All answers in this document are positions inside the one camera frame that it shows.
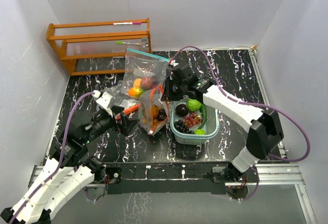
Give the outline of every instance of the black marble table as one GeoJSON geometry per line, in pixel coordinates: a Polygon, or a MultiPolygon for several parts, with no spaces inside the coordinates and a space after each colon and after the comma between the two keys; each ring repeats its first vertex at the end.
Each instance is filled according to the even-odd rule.
{"type": "MultiPolygon", "coordinates": [[[[171,58],[174,51],[154,52],[171,58]]],[[[248,50],[211,50],[206,51],[212,62],[214,72],[226,91],[248,102],[263,103],[259,84],[251,63],[248,50]]],[[[209,76],[210,69],[203,56],[197,51],[184,51],[177,62],[189,62],[199,76],[209,76]]],[[[79,70],[124,68],[124,59],[85,59],[79,70]]],[[[65,128],[69,112],[77,99],[84,93],[111,87],[123,79],[123,74],[87,75],[70,77],[56,126],[52,146],[58,141],[65,128]]],[[[86,123],[96,112],[96,103],[87,97],[76,110],[72,123],[76,126],[86,123]]],[[[229,162],[244,147],[247,133],[233,120],[219,114],[219,133],[203,146],[181,145],[175,141],[170,126],[166,125],[155,136],[148,136],[140,127],[125,138],[115,131],[88,144],[89,155],[95,155],[103,162],[229,162]]]]}

